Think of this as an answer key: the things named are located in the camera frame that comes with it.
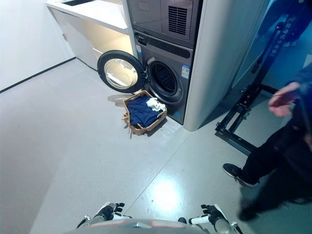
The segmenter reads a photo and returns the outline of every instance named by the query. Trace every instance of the stacked washer dryer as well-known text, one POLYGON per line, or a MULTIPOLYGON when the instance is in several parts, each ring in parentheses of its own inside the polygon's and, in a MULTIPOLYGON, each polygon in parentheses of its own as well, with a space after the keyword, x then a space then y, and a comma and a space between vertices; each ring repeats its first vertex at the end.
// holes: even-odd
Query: stacked washer dryer
POLYGON ((138 59, 123 51, 104 53, 97 63, 101 79, 122 93, 150 91, 183 124, 200 2, 127 0, 138 59))

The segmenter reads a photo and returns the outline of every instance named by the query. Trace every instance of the woven basket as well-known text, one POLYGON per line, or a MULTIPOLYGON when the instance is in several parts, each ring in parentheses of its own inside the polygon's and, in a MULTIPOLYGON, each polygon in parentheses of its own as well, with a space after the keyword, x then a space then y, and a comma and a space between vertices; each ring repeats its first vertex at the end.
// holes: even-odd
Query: woven basket
POLYGON ((137 124, 137 126, 132 126, 130 125, 130 113, 129 113, 129 110, 127 108, 127 104, 130 102, 130 101, 133 101, 135 100, 137 97, 140 97, 140 96, 143 96, 143 95, 147 95, 147 96, 150 96, 151 98, 153 98, 152 95, 150 95, 146 90, 142 90, 141 92, 133 95, 132 97, 130 98, 127 98, 123 101, 123 104, 126 108, 126 113, 123 114, 122 116, 122 120, 124 120, 128 126, 129 126, 129 131, 131 130, 132 132, 134 132, 136 135, 141 135, 141 134, 144 134, 146 131, 150 131, 152 129, 154 129, 157 125, 159 125, 160 122, 162 122, 166 116, 167 116, 167 108, 165 111, 161 112, 157 117, 158 119, 152 123, 150 126, 144 128, 142 127, 140 124, 137 124))

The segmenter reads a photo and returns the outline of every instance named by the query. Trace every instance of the blue clothing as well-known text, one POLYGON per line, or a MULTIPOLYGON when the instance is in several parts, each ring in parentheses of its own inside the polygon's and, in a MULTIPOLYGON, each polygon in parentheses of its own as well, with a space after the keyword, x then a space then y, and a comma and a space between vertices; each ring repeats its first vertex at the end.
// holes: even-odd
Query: blue clothing
POLYGON ((127 108, 130 112, 130 124, 132 126, 139 123, 146 128, 158 119, 157 116, 161 111, 153 111, 146 104, 150 98, 147 95, 143 95, 128 103, 127 108))

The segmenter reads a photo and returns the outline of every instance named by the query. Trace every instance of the dryer vent grille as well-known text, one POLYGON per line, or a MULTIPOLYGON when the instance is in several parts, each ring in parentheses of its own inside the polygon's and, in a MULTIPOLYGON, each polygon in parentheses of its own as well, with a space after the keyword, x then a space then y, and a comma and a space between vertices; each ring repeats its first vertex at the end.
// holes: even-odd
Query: dryer vent grille
POLYGON ((169 31, 179 34, 186 34, 187 9, 168 6, 169 31))

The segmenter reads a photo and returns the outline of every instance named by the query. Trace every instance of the energy label sticker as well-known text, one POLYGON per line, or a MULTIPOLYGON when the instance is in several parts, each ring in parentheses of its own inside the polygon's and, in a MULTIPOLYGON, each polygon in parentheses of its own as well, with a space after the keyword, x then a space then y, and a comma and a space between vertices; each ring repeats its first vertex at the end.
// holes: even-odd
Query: energy label sticker
POLYGON ((142 52, 142 51, 141 51, 141 46, 136 45, 136 50, 137 50, 139 53, 141 53, 141 52, 142 52))
POLYGON ((188 65, 183 64, 182 65, 182 72, 181 72, 181 76, 183 78, 188 79, 190 75, 190 67, 188 65))

